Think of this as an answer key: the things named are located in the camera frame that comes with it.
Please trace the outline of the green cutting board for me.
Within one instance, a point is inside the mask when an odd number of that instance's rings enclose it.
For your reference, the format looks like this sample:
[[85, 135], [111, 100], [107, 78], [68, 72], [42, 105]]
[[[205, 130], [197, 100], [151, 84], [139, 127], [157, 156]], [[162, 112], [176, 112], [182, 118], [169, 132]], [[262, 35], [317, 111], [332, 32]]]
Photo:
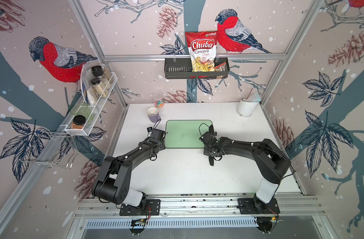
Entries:
[[201, 136], [209, 131], [211, 120], [168, 120], [165, 146], [168, 149], [201, 149]]

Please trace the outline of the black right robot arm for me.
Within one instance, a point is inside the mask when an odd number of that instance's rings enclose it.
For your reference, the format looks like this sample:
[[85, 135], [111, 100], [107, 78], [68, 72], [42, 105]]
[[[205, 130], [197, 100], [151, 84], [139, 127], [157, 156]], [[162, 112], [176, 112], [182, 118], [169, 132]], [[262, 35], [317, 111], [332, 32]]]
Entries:
[[213, 126], [209, 131], [201, 134], [199, 140], [204, 145], [204, 155], [209, 157], [209, 163], [219, 161], [225, 155], [235, 155], [255, 161], [262, 175], [259, 188], [252, 200], [252, 212], [264, 214], [277, 213], [270, 205], [285, 174], [291, 167], [287, 156], [270, 139], [263, 141], [247, 142], [232, 140], [227, 137], [216, 138]]

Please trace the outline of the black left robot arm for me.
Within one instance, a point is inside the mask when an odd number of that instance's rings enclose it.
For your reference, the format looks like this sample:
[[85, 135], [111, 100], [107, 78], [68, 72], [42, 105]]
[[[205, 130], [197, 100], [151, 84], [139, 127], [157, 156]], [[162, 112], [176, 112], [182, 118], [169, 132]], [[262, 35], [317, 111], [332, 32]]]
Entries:
[[124, 204], [139, 211], [145, 211], [147, 195], [130, 187], [133, 169], [146, 160], [155, 161], [164, 149], [166, 132], [149, 128], [148, 137], [138, 146], [118, 157], [106, 157], [96, 176], [91, 195], [101, 203]]

